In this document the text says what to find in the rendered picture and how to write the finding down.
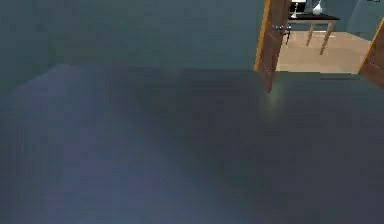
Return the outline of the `brown wooden door frame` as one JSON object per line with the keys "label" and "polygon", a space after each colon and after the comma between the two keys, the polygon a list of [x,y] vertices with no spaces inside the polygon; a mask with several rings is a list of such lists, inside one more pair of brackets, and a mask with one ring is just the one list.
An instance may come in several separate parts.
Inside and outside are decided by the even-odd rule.
{"label": "brown wooden door frame", "polygon": [[358,73],[384,89],[384,17],[370,42]]}

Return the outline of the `brown wooden room door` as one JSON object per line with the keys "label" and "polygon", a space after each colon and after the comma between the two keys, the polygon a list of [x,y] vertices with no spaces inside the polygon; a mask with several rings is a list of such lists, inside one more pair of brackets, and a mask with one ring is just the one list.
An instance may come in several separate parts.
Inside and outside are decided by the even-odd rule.
{"label": "brown wooden room door", "polygon": [[291,0],[265,0],[259,31],[254,71],[263,79],[265,90],[270,93],[283,40],[282,33],[273,25],[287,25]]}

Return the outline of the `black top wooden table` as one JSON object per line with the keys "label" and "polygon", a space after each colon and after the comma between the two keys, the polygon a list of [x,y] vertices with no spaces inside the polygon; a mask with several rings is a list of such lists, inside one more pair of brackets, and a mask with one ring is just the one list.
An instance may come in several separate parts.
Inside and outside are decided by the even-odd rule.
{"label": "black top wooden table", "polygon": [[338,17],[327,15],[324,13],[321,13],[319,15],[315,15],[315,14],[298,14],[297,16],[291,15],[288,19],[289,24],[309,24],[310,25],[310,29],[308,31],[308,36],[306,40],[306,45],[310,44],[316,25],[327,26],[326,34],[323,38],[323,42],[320,48],[320,55],[324,53],[324,50],[328,44],[328,40],[333,31],[333,27],[337,21],[339,21]]}

